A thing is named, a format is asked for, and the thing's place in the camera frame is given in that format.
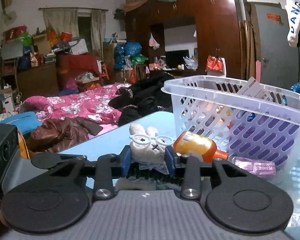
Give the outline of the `white plush bunny toy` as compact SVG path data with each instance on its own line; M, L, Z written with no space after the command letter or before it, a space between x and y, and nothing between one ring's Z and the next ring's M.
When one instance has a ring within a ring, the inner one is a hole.
M136 122L130 125L129 133L131 165L128 174L117 180L116 190L179 190L179 180L169 175L165 163L165 149L173 139Z

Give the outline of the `white orange medicine box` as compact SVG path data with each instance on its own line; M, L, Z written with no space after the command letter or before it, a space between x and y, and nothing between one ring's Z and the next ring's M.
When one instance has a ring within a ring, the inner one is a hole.
M270 92L262 88L261 84L254 77L251 77L247 83L240 88L237 94L273 102Z

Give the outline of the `orange cap lotion bottle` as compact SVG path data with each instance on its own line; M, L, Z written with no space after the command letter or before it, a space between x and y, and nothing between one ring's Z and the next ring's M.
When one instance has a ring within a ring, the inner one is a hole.
M181 155L189 155L201 162L211 163L213 159L228 160L229 154L217 149L216 143L206 137L191 132L183 132L173 144L173 149Z

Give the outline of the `brown leather jacket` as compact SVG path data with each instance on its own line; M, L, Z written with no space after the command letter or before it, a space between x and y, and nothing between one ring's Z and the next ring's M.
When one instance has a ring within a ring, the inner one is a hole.
M102 130L102 126L90 119L48 119L31 132L26 145L33 153L59 153L89 140L89 135L96 136Z

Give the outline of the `pink floral blanket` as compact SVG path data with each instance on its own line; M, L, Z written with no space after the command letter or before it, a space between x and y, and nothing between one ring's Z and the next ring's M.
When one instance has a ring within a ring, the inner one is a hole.
M117 128L121 112L109 106L118 96L117 90L128 88L128 83L114 83L79 94L64 96L31 96L17 108L18 113L34 112L40 122L48 119L85 118L95 121L105 130Z

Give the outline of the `purple small box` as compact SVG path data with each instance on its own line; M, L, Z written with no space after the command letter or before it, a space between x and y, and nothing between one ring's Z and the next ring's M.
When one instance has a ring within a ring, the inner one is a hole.
M231 162L259 178L272 178L276 175L275 164L272 161L233 157Z

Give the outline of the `black clothes pile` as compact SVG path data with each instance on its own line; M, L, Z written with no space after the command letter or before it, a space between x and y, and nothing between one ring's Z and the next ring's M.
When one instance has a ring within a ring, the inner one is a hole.
M139 80L128 88L119 88L108 105L121 112L117 122L123 126L158 111L173 112L170 94L161 89L165 81L174 79L166 72L156 77Z

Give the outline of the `clear plastic basket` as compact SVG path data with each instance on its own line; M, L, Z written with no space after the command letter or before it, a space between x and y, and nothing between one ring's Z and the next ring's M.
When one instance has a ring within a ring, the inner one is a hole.
M212 139L224 152L236 129L246 131L278 119L300 126L300 94L269 85L273 102L238 95L247 81L196 75L165 82L163 91L172 99L175 130ZM300 158L300 128L286 164L276 167L274 183L286 179Z

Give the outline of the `purple pack in basket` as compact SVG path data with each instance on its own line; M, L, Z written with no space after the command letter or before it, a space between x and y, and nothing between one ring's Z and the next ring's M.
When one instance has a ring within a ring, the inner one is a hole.
M236 134L228 139L226 151L230 158L271 161L280 167L288 161L299 128L287 121L272 119L246 131L236 129Z

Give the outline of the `orange white hanging bag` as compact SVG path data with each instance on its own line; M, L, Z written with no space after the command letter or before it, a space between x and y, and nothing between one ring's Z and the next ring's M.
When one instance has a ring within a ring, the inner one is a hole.
M225 59L208 56L205 71L207 75L226 77Z

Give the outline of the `beige window curtains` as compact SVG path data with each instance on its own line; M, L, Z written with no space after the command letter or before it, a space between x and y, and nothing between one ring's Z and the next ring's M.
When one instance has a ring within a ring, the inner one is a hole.
M43 8L43 19L46 31L71 33L74 37L79 35L77 8ZM90 10L91 46L93 53L100 60L103 59L103 41L106 32L106 11L102 9Z

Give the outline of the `grey metal door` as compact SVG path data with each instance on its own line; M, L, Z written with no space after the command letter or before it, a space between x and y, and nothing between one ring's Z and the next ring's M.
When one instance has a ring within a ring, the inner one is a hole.
M289 46L289 23L284 9L255 6L261 56L261 83L290 89L299 80L299 49Z

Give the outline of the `brown wooden wardrobe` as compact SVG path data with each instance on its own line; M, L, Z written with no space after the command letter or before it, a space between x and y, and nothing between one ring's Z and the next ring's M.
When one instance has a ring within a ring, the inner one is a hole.
M239 0L148 0L125 15L126 38L138 42L148 63L160 56L197 56L205 74L209 56L225 59L226 75L241 78Z

